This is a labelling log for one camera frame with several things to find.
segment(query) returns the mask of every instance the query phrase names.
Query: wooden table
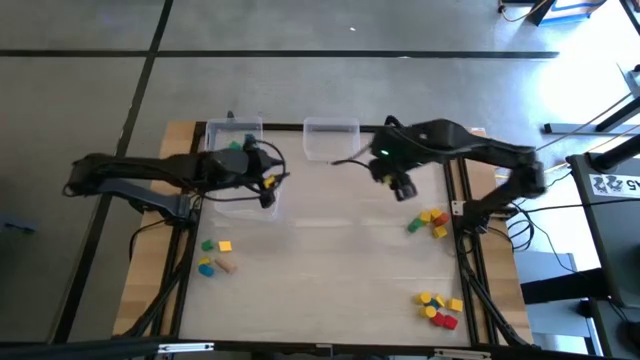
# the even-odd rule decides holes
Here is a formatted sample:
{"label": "wooden table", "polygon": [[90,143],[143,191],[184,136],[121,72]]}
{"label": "wooden table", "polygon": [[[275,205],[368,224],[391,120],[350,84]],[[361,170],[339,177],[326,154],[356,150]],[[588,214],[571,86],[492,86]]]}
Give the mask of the wooden table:
{"label": "wooden table", "polygon": [[[159,157],[189,152],[194,129],[195,122],[169,123]],[[493,166],[468,161],[468,171],[474,198],[483,196],[495,187]],[[454,181],[457,186],[456,194],[462,194],[459,176],[455,170]],[[151,188],[164,194],[179,192],[177,188],[163,182],[152,182]],[[145,213],[141,225],[150,224],[159,219],[156,213]],[[507,231],[502,222],[494,221],[491,226]],[[114,334],[129,329],[157,294],[168,253],[170,236],[171,228],[164,225],[154,227],[138,236],[113,329]],[[511,245],[493,233],[482,235],[481,238],[491,296],[520,336],[527,341],[532,341]],[[172,296],[167,304],[167,309],[172,309],[173,305],[174,298]],[[477,300],[474,309],[478,319],[479,340],[486,342],[487,331],[484,327],[482,306]],[[162,334],[168,334],[171,316],[172,311],[165,311]]]}

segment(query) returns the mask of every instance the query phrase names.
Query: yellow block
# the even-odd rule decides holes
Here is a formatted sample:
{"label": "yellow block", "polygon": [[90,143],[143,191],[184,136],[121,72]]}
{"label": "yellow block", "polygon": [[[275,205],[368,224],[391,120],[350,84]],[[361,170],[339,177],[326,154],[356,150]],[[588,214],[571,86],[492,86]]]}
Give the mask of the yellow block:
{"label": "yellow block", "polygon": [[436,316],[436,313],[437,313],[436,308],[434,308],[433,306],[425,306],[422,309],[420,309],[420,316],[426,317],[429,319]]}
{"label": "yellow block", "polygon": [[198,266],[200,265],[209,265],[211,264],[211,259],[209,259],[208,257],[203,257],[202,259],[200,259],[200,261],[198,261]]}
{"label": "yellow block", "polygon": [[273,183],[276,182],[276,177],[271,175],[268,178],[264,179],[263,183],[264,183],[264,187],[266,187],[267,189],[271,187],[271,185],[273,185]]}
{"label": "yellow block", "polygon": [[431,294],[429,293],[420,293],[413,297],[413,302],[418,305],[424,305],[431,302]]}
{"label": "yellow block", "polygon": [[440,295],[436,295],[436,302],[440,307],[444,307],[444,298]]}
{"label": "yellow block", "polygon": [[231,241],[218,241],[218,248],[220,249],[220,252],[231,251]]}
{"label": "yellow block", "polygon": [[432,219],[437,219],[438,217],[440,217],[440,215],[442,215],[442,211],[440,211],[440,209],[431,210],[431,218]]}
{"label": "yellow block", "polygon": [[440,239],[447,236],[447,229],[444,226],[438,226],[433,229],[433,237]]}
{"label": "yellow block", "polygon": [[423,223],[431,222],[431,213],[428,211],[423,211],[420,213],[420,221]]}
{"label": "yellow block", "polygon": [[449,305],[447,307],[449,308],[449,310],[461,312],[462,311],[462,306],[463,306],[462,300],[456,299],[456,298],[451,298],[449,300]]}

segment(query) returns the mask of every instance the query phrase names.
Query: transparent bin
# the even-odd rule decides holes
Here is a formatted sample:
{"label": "transparent bin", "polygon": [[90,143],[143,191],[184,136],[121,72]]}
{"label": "transparent bin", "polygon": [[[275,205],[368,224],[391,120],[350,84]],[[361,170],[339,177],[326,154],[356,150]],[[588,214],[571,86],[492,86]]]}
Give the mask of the transparent bin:
{"label": "transparent bin", "polygon": [[[220,150],[228,148],[233,141],[242,145],[244,144],[246,134],[252,134],[256,139],[263,140],[262,118],[255,116],[234,119],[211,119],[207,122],[205,148],[209,151]],[[260,148],[264,149],[269,156],[276,159],[279,158],[278,154],[268,146],[260,145]],[[275,167],[265,173],[265,177],[272,174],[279,174],[281,171],[281,167]],[[276,190],[276,202],[268,209],[260,207],[260,201],[258,199],[214,202],[214,209],[230,218],[272,221],[276,219],[278,215],[278,205],[280,203],[280,193],[283,185]],[[258,194],[244,187],[239,187],[237,189],[212,191],[207,195],[218,199],[230,199],[253,197]]]}
{"label": "transparent bin", "polygon": [[304,119],[302,146],[308,160],[335,161],[360,150],[360,122],[356,118]]}

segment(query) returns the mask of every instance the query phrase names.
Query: red block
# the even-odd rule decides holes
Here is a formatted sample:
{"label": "red block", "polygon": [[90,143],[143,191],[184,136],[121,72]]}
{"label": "red block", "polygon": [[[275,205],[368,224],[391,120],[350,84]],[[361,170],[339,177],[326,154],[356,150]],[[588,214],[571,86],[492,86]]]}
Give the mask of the red block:
{"label": "red block", "polygon": [[431,321],[436,326],[442,326],[442,325],[444,325],[444,315],[440,314],[439,312],[436,312],[436,316],[432,317]]}
{"label": "red block", "polygon": [[449,330],[455,330],[456,326],[458,326],[458,320],[451,315],[447,315],[444,317],[444,327]]}
{"label": "red block", "polygon": [[446,224],[447,221],[449,221],[449,215],[447,213],[442,213],[442,215],[433,220],[433,225],[442,226]]}

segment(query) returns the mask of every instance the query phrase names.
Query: gray concrete floor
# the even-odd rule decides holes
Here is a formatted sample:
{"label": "gray concrete floor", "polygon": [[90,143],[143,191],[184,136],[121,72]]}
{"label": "gray concrete floor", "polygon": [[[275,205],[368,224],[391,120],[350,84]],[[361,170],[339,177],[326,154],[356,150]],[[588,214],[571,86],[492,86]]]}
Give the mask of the gray concrete floor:
{"label": "gray concrete floor", "polygon": [[[162,5],[161,0],[0,0],[0,50],[146,50]],[[515,16],[526,8],[509,11]],[[157,59],[127,154],[155,156],[168,121],[219,118],[227,110],[259,114],[267,122],[355,116],[363,124],[380,124],[388,114],[406,123],[446,117],[484,127],[504,141],[539,146],[554,138],[540,134],[543,123],[584,122],[628,92],[620,67],[640,59],[639,42],[614,0],[587,22],[543,28],[506,23],[491,0],[176,1],[162,49],[560,51],[561,56]],[[95,204],[94,198],[63,198],[60,190],[73,160],[114,151],[143,61],[0,57],[0,213],[39,225],[32,235],[1,235],[0,339],[44,340],[49,334]],[[601,141],[571,138],[540,156],[551,166]],[[571,186],[565,180],[554,191]],[[556,250],[575,252],[579,268],[597,266],[588,233],[580,233],[586,241],[573,241],[575,233],[563,235],[549,216],[540,225],[549,227]],[[112,204],[72,339],[110,335],[127,271],[127,241],[139,218],[124,202]],[[550,251],[545,243],[537,239],[534,249]]]}

